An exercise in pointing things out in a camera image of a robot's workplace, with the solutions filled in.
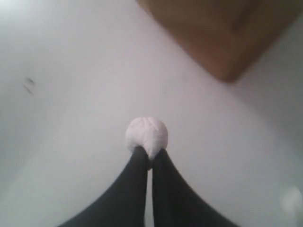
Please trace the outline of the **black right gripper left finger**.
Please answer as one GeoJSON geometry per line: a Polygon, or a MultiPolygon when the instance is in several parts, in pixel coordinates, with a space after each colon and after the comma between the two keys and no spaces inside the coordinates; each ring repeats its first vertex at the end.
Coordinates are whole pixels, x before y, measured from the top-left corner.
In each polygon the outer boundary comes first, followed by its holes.
{"type": "Polygon", "coordinates": [[[95,202],[62,227],[143,227],[149,158],[136,147],[122,173],[95,202]]]}

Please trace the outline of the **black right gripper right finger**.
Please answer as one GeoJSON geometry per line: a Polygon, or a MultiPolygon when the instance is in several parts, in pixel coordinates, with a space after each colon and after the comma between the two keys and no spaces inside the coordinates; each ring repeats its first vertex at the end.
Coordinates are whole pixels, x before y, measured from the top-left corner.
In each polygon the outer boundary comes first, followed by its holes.
{"type": "Polygon", "coordinates": [[[152,164],[153,218],[156,227],[233,227],[187,184],[162,149],[152,164]]]}

